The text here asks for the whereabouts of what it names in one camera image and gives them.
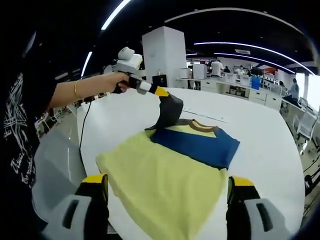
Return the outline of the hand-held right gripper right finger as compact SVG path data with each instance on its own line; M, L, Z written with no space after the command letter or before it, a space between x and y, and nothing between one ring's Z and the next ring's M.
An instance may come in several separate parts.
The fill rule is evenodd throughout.
M247 178L228 178L226 226L228 240L288 240L285 217L266 198L261 198Z

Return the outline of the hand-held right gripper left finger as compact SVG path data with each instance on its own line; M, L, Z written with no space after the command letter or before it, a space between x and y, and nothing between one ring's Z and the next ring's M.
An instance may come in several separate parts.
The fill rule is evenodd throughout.
M53 209L41 235L45 240L107 240L108 219L108 175L91 175Z

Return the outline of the person's left hand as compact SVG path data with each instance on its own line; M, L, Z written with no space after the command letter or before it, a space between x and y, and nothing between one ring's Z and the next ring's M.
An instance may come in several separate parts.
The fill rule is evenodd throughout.
M112 72L101 75L100 89L106 93L113 93L117 87L122 93L126 92L129 86L129 76L123 72Z

